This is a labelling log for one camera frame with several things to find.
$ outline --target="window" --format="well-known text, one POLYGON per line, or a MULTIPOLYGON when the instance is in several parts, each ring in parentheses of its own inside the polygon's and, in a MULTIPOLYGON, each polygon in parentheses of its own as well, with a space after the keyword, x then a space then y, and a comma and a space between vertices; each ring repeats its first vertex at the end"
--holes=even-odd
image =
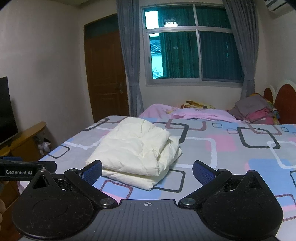
POLYGON ((143 9, 143 20, 148 84, 243 82, 242 66, 223 7, 149 7, 143 9))

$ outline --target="headboard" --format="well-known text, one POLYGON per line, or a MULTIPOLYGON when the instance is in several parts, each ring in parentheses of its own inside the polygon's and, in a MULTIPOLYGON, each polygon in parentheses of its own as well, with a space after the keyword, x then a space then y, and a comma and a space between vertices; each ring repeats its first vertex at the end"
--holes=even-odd
POLYGON ((267 87, 264 98, 274 103, 278 109, 280 124, 296 124, 296 84, 294 82, 284 80, 276 91, 272 86, 267 87))

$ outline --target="patterned bedsheet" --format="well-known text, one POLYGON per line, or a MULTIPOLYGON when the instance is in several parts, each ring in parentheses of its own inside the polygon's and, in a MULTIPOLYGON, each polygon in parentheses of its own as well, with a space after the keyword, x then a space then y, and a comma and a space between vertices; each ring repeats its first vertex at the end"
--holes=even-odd
MULTIPOLYGON (((70 138, 43 161, 54 160, 57 173, 83 168, 100 140, 123 116, 109 116, 70 138)), ((201 187, 192 174, 192 164, 201 160, 214 169, 233 174, 257 170, 279 201, 284 220, 278 231, 280 240, 295 240, 296 227, 296 125, 249 125, 223 121, 146 118, 180 137, 181 157, 167 176, 151 191, 100 177, 96 188, 120 199, 175 199, 201 187)))

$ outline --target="hand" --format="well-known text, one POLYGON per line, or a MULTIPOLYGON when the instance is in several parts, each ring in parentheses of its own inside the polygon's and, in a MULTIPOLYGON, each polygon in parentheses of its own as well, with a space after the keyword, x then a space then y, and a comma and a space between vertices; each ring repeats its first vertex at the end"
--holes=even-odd
MULTIPOLYGON (((7 184, 8 181, 0 181, 0 185, 5 185, 7 184)), ((0 199, 0 223, 2 223, 2 213, 5 212, 5 203, 0 199)))

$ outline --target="wall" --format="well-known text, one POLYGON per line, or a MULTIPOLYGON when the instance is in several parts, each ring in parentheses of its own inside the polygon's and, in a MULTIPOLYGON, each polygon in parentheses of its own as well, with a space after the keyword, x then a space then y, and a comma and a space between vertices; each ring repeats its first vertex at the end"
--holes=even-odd
POLYGON ((259 0, 257 8, 265 34, 268 83, 274 88, 285 79, 296 83, 296 11, 276 16, 259 0))
MULTIPOLYGON (((201 0, 202 2, 222 4, 221 0, 201 0)), ((160 3, 181 2, 180 0, 140 0, 140 6, 147 6, 160 3)), ((116 13, 116 1, 104 0, 95 2, 81 10, 80 16, 80 50, 81 50, 81 73, 85 85, 85 96, 88 96, 86 71, 83 46, 83 25, 96 19, 116 13)), ((259 18, 259 55, 257 71, 255 76, 256 91, 263 93, 266 87, 267 67, 264 33, 259 18)), ((195 100, 211 104, 219 109, 230 109, 234 102, 240 99, 240 88, 212 87, 212 86, 146 86, 144 47, 142 29, 140 29, 140 88, 142 92, 144 109, 155 103, 177 106, 186 100, 195 100)), ((89 119, 92 119, 91 108, 88 108, 89 119)))
POLYGON ((0 76, 8 76, 18 128, 45 121, 54 144, 88 125, 78 14, 47 0, 12 0, 0 12, 0 76))

